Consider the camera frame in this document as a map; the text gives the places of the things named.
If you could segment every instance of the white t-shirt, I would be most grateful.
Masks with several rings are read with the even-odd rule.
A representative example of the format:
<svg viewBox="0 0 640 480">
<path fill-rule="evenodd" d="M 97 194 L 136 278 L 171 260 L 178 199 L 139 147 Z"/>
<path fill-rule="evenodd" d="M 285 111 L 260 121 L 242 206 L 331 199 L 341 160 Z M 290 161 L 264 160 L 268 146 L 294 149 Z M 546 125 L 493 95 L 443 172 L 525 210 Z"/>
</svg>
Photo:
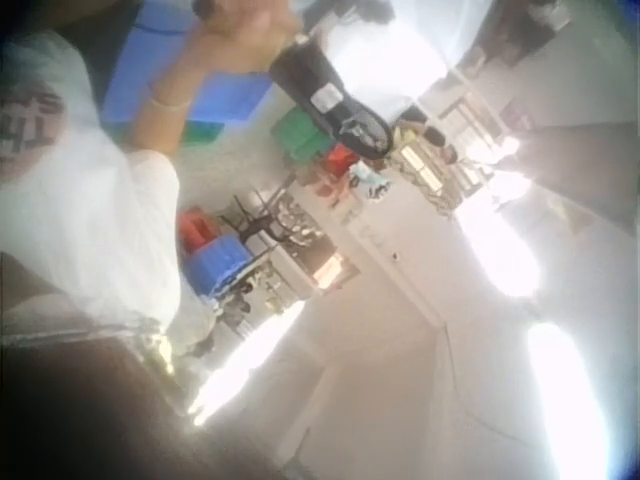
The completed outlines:
<svg viewBox="0 0 640 480">
<path fill-rule="evenodd" d="M 105 323 L 173 319 L 178 179 L 101 130 L 78 52 L 53 32 L 3 52 L 0 250 Z"/>
</svg>

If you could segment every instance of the blue bin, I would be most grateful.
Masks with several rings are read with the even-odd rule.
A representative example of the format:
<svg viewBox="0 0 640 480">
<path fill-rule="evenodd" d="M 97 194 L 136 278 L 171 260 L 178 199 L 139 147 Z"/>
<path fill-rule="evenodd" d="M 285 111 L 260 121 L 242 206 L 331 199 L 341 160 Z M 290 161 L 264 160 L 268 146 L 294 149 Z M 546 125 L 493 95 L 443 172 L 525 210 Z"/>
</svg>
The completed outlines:
<svg viewBox="0 0 640 480">
<path fill-rule="evenodd" d="M 149 83 L 173 61 L 197 21 L 188 10 L 147 3 L 138 14 L 107 90 L 102 120 L 130 122 L 149 96 Z M 189 119 L 207 123 L 249 120 L 271 80 L 267 74 L 217 74 L 202 87 Z"/>
<path fill-rule="evenodd" d="M 237 237 L 223 235 L 189 258 L 185 274 L 198 295 L 212 297 L 229 285 L 252 259 Z"/>
</svg>

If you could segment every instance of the bracelet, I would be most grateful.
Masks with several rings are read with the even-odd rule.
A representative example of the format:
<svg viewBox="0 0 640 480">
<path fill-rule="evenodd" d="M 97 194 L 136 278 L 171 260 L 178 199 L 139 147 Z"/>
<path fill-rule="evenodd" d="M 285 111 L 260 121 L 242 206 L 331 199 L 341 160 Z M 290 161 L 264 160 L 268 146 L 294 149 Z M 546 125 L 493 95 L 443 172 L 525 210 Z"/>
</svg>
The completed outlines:
<svg viewBox="0 0 640 480">
<path fill-rule="evenodd" d="M 161 108 L 163 110 L 167 110 L 170 112 L 179 112 L 181 110 L 184 110 L 186 108 L 189 108 L 191 106 L 191 104 L 193 103 L 193 100 L 189 100 L 187 102 L 181 103 L 180 105 L 167 105 L 166 103 L 161 102 L 160 100 L 156 99 L 154 94 L 153 94 L 153 89 L 151 88 L 151 85 L 149 85 L 149 101 L 156 107 Z"/>
</svg>

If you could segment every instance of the hand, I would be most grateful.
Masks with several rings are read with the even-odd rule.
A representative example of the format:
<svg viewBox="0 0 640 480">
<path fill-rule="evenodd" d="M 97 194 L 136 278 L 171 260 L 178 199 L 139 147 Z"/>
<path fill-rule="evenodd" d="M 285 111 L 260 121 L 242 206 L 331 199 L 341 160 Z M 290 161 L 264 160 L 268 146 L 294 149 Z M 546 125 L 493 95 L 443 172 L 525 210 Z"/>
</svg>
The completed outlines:
<svg viewBox="0 0 640 480">
<path fill-rule="evenodd" d="M 301 29 L 286 0 L 218 0 L 212 18 L 191 33 L 186 53 L 206 73 L 263 72 Z"/>
</svg>

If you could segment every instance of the cable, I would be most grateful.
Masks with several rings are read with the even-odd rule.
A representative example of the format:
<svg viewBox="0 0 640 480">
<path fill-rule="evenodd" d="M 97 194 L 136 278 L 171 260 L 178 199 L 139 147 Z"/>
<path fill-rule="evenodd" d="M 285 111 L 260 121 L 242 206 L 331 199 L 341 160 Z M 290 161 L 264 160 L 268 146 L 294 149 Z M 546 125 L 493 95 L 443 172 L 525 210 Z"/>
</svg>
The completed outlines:
<svg viewBox="0 0 640 480">
<path fill-rule="evenodd" d="M 186 30 L 163 30 L 161 28 L 149 27 L 143 23 L 134 23 L 133 28 L 137 28 L 138 30 L 142 30 L 147 33 L 162 35 L 164 37 L 181 37 L 187 34 Z"/>
<path fill-rule="evenodd" d="M 483 418 L 481 418 L 480 416 L 476 415 L 475 413 L 473 413 L 464 403 L 464 401 L 462 400 L 462 395 L 460 393 L 460 388 L 458 386 L 458 374 L 456 371 L 456 364 L 455 364 L 455 360 L 453 357 L 453 347 L 451 345 L 451 337 L 449 335 L 449 328 L 448 325 L 445 323 L 445 326 L 442 329 L 444 331 L 444 335 L 446 337 L 447 340 L 447 350 L 449 351 L 449 361 L 451 362 L 451 370 L 452 370 L 452 377 L 453 377 L 453 387 L 455 390 L 455 394 L 456 397 L 458 399 L 458 403 L 460 403 L 460 406 L 462 407 L 462 410 L 464 410 L 464 413 L 471 418 L 474 422 L 476 422 L 478 425 L 481 425 L 482 427 L 486 428 L 487 430 L 493 432 L 494 434 L 498 435 L 499 437 L 505 438 L 507 440 L 511 440 L 513 442 L 516 442 L 520 445 L 522 445 L 523 447 L 532 449 L 532 450 L 539 450 L 541 448 L 540 445 L 536 445 L 534 443 L 528 442 L 526 440 L 523 440 L 519 437 L 516 437 L 515 435 L 511 435 L 509 433 L 503 432 L 502 430 L 494 427 L 493 425 L 491 425 L 489 422 L 487 422 L 486 420 L 484 420 Z"/>
</svg>

